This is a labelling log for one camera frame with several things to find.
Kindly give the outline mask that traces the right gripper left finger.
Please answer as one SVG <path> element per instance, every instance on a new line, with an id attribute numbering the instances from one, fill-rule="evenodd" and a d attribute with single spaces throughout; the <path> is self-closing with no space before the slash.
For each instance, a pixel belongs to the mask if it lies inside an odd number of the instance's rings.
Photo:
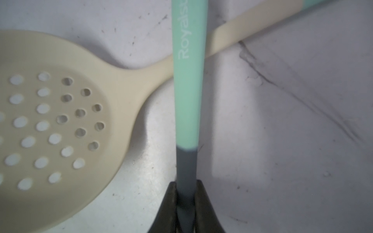
<path id="1" fill-rule="evenodd" d="M 177 232 L 177 189 L 176 182 L 170 182 L 156 217 L 148 233 Z"/>

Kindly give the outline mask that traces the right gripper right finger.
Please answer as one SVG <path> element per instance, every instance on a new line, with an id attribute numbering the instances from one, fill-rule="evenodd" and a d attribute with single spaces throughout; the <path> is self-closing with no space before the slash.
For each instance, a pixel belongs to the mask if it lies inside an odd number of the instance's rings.
<path id="1" fill-rule="evenodd" d="M 195 211 L 196 233 L 225 233 L 201 180 L 196 184 Z"/>

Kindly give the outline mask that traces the cream skimmer mint handle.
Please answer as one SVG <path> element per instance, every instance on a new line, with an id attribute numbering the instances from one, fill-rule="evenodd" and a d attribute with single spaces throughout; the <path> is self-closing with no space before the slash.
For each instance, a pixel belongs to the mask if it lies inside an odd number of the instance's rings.
<path id="1" fill-rule="evenodd" d="M 207 34 L 205 58 L 317 4 L 263 1 Z M 126 70 L 60 37 L 1 30 L 1 232 L 47 230 L 93 201 L 169 78 L 173 54 Z"/>

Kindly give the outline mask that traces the grey skimmer mint handle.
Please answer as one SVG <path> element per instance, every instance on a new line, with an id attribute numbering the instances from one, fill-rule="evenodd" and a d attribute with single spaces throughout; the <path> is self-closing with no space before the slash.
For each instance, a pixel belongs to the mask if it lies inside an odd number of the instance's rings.
<path id="1" fill-rule="evenodd" d="M 208 1 L 172 1 L 176 211 L 184 233 L 194 231 L 207 15 Z"/>

